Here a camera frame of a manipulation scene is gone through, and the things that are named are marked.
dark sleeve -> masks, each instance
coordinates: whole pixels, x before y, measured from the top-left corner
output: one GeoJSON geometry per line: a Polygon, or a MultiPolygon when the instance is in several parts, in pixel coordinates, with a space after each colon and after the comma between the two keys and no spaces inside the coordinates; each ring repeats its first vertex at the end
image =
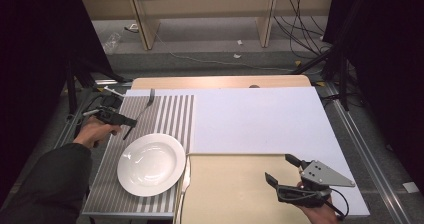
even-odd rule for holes
{"type": "Polygon", "coordinates": [[[35,164],[0,223],[75,223],[91,172],[91,152],[66,144],[44,154],[35,164]]]}

black curtain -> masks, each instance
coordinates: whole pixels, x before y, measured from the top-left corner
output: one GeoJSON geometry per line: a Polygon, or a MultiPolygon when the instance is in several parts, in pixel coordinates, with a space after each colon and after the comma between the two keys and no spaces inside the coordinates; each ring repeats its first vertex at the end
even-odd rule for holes
{"type": "Polygon", "coordinates": [[[111,67],[81,0],[0,0],[0,13],[3,203],[58,103],[69,60],[111,67]]]}
{"type": "MultiPolygon", "coordinates": [[[[337,38],[351,3],[333,0],[328,42],[337,38]]],[[[370,15],[354,30],[345,52],[387,143],[424,193],[419,169],[424,153],[424,0],[373,0],[365,8],[370,15]]]]}

white tabletop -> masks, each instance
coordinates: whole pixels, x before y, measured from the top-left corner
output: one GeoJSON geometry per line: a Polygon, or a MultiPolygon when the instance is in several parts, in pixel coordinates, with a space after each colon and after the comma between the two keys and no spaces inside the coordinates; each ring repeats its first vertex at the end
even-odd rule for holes
{"type": "MultiPolygon", "coordinates": [[[[129,90],[127,96],[149,92],[129,90]]],[[[156,90],[156,95],[195,96],[192,153],[290,153],[354,180],[313,87],[156,90]]],[[[334,189],[348,200],[350,216],[369,215],[358,187],[334,189]]],[[[332,197],[345,212],[343,199],[332,197]]]]}

human arm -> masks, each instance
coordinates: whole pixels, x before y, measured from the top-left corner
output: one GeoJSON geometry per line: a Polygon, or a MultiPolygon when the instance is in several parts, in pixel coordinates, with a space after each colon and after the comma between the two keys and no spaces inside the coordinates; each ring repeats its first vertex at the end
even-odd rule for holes
{"type": "Polygon", "coordinates": [[[73,143],[40,157],[0,212],[0,223],[75,223],[91,173],[89,148],[120,130],[89,118],[73,143]]]}

white plate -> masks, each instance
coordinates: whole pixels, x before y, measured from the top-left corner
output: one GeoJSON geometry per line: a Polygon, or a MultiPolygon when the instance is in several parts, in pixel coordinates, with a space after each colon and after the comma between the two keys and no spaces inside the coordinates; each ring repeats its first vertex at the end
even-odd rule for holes
{"type": "Polygon", "coordinates": [[[131,143],[118,163],[118,180],[136,196],[154,196],[171,188],[185,166],[181,144],[166,134],[149,134],[131,143]]]}

